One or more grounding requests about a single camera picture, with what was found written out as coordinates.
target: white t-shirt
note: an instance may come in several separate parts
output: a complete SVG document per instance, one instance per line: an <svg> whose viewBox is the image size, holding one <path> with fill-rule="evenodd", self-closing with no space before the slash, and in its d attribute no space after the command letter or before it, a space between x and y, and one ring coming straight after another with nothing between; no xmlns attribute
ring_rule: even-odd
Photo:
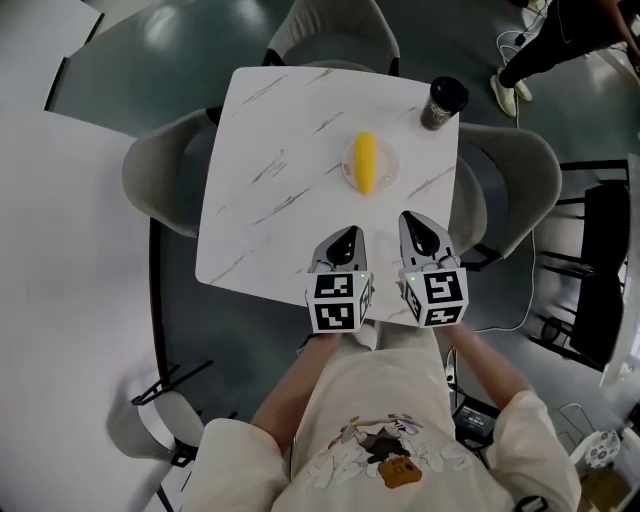
<svg viewBox="0 0 640 512"><path fill-rule="evenodd" d="M575 511L580 484L545 405L519 393L498 417L492 471L454 439L437 350L329 365L298 430L289 481L276 442L239 421L206 427L183 512L512 511L527 496Z"/></svg>

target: cup lid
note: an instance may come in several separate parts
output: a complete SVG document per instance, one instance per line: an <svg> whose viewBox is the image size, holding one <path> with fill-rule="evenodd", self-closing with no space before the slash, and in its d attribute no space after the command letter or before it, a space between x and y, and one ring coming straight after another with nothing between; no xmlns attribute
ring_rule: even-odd
<svg viewBox="0 0 640 512"><path fill-rule="evenodd" d="M460 112L469 102L469 90L450 76L439 76L431 84L431 97L443 109Z"/></svg>

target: gray chair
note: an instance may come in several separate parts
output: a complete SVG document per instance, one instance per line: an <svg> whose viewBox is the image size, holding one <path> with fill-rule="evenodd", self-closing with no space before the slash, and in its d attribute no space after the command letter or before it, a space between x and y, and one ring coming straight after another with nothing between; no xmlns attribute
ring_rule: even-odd
<svg viewBox="0 0 640 512"><path fill-rule="evenodd" d="M195 458L183 450L185 444L197 450L204 434L204 424L189 402L176 391L158 395L153 403L158 417L178 442L176 447L167 447L149 432L138 412L139 407L127 402L114 410L107 430L116 447L128 457L153 459L184 467Z"/></svg>
<svg viewBox="0 0 640 512"><path fill-rule="evenodd" d="M481 150L493 163L504 179L507 192L508 212L504 233L494 247L476 241L487 226L485 213L478 213L484 198L479 197L477 180L470 180L468 166L462 173L456 171L456 184L452 205L449 232L452 240L458 240L460 252L473 247L485 257L479 263L465 262L472 271L508 257L533 228L555 206L562 175L553 150L539 135L526 130L494 128L460 123L459 140Z"/></svg>
<svg viewBox="0 0 640 512"><path fill-rule="evenodd" d="M222 107L197 110L163 126L136 140L124 159L122 182L129 201L184 236L198 236L206 171L221 112ZM192 152L196 155L185 154L200 133L204 144L196 146L204 147ZM190 167L189 176L181 175L183 167Z"/></svg>
<svg viewBox="0 0 640 512"><path fill-rule="evenodd" d="M296 0L287 17L267 45L263 66L286 66L286 54L305 39L327 34L350 34L385 51L389 75L399 76L400 48L375 0ZM319 61L307 66L372 69L346 61Z"/></svg>
<svg viewBox="0 0 640 512"><path fill-rule="evenodd" d="M480 243L487 230L487 205L482 187L467 163L458 157L449 234L456 254Z"/></svg>

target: person's arm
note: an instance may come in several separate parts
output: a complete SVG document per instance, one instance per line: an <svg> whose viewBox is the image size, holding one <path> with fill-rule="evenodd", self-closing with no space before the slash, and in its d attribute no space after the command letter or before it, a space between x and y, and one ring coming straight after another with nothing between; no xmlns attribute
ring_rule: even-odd
<svg viewBox="0 0 640 512"><path fill-rule="evenodd" d="M282 454L340 336L311 338L251 425L225 418L207 424L184 490L184 512L271 510L288 484Z"/></svg>
<svg viewBox="0 0 640 512"><path fill-rule="evenodd" d="M466 325L450 325L440 329L464 358L498 409L504 409L521 391L531 390L527 379Z"/></svg>
<svg viewBox="0 0 640 512"><path fill-rule="evenodd" d="M633 38L633 34L631 33L631 30L629 30L629 27L618 8L619 0L598 0L598 2L600 2L600 5L607 13L607 16L611 18L611 21L613 21L613 24L618 29L618 32L620 32L622 39L624 39L629 46L629 50L635 54L636 57L640 58L640 49L638 49L638 45Z"/></svg>
<svg viewBox="0 0 640 512"><path fill-rule="evenodd" d="M559 443L544 403L527 380L468 327L440 328L501 410L487 459L493 477L519 502L541 496L550 510L573 512L578 475Z"/></svg>
<svg viewBox="0 0 640 512"><path fill-rule="evenodd" d="M252 425L275 439L282 453L293 441L311 393L340 337L340 334L323 334L311 338L251 420Z"/></svg>

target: person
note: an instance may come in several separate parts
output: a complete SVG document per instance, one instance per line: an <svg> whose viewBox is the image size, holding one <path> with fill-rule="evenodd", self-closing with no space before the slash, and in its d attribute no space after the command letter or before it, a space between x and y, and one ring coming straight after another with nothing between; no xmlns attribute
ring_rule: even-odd
<svg viewBox="0 0 640 512"><path fill-rule="evenodd" d="M502 111L516 117L516 94L524 101L533 99L525 78L580 55L625 41L632 62L640 61L638 44L629 29L638 13L640 0L553 0L535 39L491 77Z"/></svg>
<svg viewBox="0 0 640 512"><path fill-rule="evenodd" d="M310 338L251 424L210 422L183 512L575 511L576 471L525 378L464 325L439 330L501 410L490 472L455 441L433 330L383 324L382 350Z"/></svg>

